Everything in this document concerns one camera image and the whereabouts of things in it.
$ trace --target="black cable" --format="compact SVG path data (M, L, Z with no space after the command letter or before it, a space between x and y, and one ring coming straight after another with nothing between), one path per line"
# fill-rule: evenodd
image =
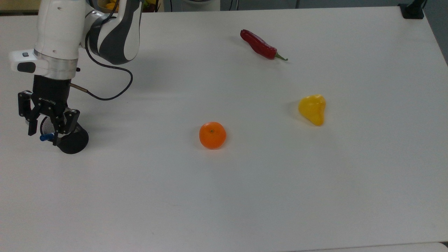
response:
M133 81L133 79L134 79L134 76L132 75L131 71L127 70L126 68L122 68L122 67L118 67L118 66L112 66L112 65L105 65L105 64L103 64L103 63L98 62L96 59L94 59L94 58L92 57L92 55L90 54L90 51L89 51L89 44L88 44L89 36L90 36L90 31L87 32L87 34L86 34L86 40L85 40L86 52L87 52L87 55L89 55L89 58L90 58L93 62L95 62L96 64L98 64L98 65L100 65L100 66L107 67L107 68L112 68L112 69L118 69L118 70L122 70L122 71L125 71L125 72L129 73L129 75L131 76L131 80L129 80L129 84L128 84L128 85L127 85L127 86L126 86L120 93L118 93L118 95L113 96L113 97L110 97L110 98L101 98L101 97L98 97L98 96L96 96L96 95L90 93L87 89L84 89L84 90L79 89L79 88L78 88L78 89L81 90L81 91L83 91L83 92L85 92L85 93L87 93L87 94L89 94L90 96L92 96L92 97L94 97L94 98L96 98L96 99L99 99L99 100L112 100L112 99L115 99L115 98L121 96L124 92L126 92L126 90L128 90L128 88L129 88L129 87L131 86L131 84L132 84L132 81Z
M109 16L101 22L101 25L107 23L112 18L112 16L115 13L119 3L120 3L120 0L116 0L115 5L113 6L112 11L109 13Z

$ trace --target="orange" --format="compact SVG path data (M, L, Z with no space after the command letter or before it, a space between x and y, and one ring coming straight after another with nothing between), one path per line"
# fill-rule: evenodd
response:
M199 130L199 141L208 149L217 149L223 145L227 133L219 122L208 122Z

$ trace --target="red chili pepper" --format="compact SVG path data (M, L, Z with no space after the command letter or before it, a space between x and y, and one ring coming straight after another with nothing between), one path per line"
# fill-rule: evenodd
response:
M260 37L253 34L252 32L250 32L248 30L241 30L240 36L244 41L249 43L250 47L252 47L252 49L256 53L258 53L270 60L273 60L274 58L279 58L284 61L288 60L288 59L285 59L282 56L280 56L277 53L277 49L275 47L268 45L264 40L262 40Z

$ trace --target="green stem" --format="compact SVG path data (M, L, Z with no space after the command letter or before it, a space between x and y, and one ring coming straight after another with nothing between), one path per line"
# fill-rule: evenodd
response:
M275 57L275 58L279 58L279 59L284 60L284 61L288 61L288 59L283 58L283 57L280 56L280 54L278 54L277 52L276 52L276 54L275 54L274 57Z

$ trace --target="robotiq logo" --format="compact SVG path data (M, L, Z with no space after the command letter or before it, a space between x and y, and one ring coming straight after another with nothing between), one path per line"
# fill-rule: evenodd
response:
M56 102L54 102L52 100L47 100L47 99L44 99L44 98L39 98L39 100L44 100L44 101L49 102L49 103L51 103L53 105L56 105Z

